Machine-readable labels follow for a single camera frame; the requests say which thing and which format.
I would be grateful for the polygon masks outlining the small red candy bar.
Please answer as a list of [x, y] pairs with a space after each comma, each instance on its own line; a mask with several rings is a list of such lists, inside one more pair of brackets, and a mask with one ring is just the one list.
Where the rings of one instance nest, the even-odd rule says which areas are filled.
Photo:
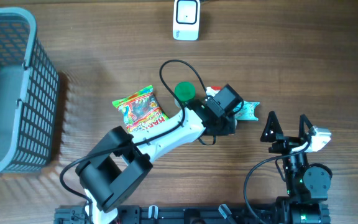
[[206, 87], [206, 95], [215, 96], [220, 90], [222, 90], [221, 86], [208, 86]]

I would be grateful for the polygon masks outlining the grey mesh shopping basket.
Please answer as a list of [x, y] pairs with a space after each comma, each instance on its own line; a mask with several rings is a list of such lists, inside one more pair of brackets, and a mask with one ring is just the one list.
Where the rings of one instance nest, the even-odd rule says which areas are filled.
[[60, 77], [26, 9], [0, 7], [0, 174], [51, 160]]

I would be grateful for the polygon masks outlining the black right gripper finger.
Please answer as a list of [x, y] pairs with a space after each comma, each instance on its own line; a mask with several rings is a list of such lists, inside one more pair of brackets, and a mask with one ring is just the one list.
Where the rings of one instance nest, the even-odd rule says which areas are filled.
[[305, 126], [308, 129], [311, 129], [313, 127], [312, 123], [307, 118], [307, 116], [305, 114], [302, 114], [300, 116], [300, 123], [299, 123], [299, 132], [298, 132], [298, 137], [299, 138], [303, 138], [303, 139], [306, 138]]
[[284, 137], [277, 115], [274, 111], [268, 114], [265, 128], [260, 137], [261, 142], [276, 142]]

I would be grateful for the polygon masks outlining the white barcode scanner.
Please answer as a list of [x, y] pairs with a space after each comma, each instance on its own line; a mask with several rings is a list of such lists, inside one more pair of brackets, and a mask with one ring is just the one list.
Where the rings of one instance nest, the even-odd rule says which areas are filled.
[[175, 40], [198, 40], [200, 32], [200, 0], [175, 0], [172, 36]]

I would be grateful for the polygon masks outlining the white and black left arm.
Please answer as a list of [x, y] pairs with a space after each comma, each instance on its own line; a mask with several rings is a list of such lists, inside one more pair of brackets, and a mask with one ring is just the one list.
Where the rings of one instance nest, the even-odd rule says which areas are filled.
[[200, 137], [226, 136], [236, 129], [234, 103], [208, 98], [188, 103], [178, 114], [157, 126], [128, 133], [110, 130], [75, 169], [89, 201], [91, 223], [111, 223], [117, 208], [130, 197], [171, 150]]

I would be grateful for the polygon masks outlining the green lid plastic jar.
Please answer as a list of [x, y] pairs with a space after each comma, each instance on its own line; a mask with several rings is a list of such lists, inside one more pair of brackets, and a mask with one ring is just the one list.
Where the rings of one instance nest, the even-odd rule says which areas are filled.
[[196, 89], [190, 82], [180, 82], [176, 85], [174, 93], [179, 99], [178, 101], [175, 100], [175, 104], [180, 107], [179, 102], [184, 105], [187, 101], [195, 99]]

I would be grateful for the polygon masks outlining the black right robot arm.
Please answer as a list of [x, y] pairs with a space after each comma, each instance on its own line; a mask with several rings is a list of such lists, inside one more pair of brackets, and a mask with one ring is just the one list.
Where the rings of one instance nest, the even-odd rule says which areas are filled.
[[308, 162], [307, 154], [318, 152], [331, 140], [331, 132], [311, 124], [300, 116], [297, 137], [285, 136], [277, 115], [271, 111], [260, 140], [271, 142], [269, 153], [281, 155], [283, 169], [279, 171], [286, 184], [287, 196], [277, 197], [270, 214], [261, 212], [266, 223], [330, 224], [328, 199], [333, 173], [323, 164]]

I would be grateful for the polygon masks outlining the light blue tissue pack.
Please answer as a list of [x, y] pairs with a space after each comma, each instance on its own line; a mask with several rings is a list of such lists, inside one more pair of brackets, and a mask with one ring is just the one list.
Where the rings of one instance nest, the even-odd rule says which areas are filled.
[[247, 101], [244, 101], [243, 105], [239, 103], [234, 108], [234, 111], [236, 112], [234, 115], [235, 119], [238, 121], [258, 121], [259, 119], [255, 116], [255, 109], [259, 104], [259, 102]]

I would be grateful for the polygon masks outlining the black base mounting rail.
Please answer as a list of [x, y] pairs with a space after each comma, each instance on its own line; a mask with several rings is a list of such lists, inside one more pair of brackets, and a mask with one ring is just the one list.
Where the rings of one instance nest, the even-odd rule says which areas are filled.
[[[259, 223], [246, 207], [140, 207], [124, 205], [113, 210], [113, 220], [99, 223]], [[265, 223], [288, 223], [288, 214], [274, 205], [258, 205], [255, 214]], [[62, 206], [55, 209], [53, 223], [90, 223], [84, 206]]]

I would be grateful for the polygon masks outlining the green Haribo candy bag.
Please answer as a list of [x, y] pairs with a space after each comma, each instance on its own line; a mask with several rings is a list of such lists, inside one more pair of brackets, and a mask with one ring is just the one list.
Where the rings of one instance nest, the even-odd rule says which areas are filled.
[[123, 122], [130, 133], [152, 128], [168, 120], [155, 98], [152, 85], [115, 100], [112, 105], [123, 114]]

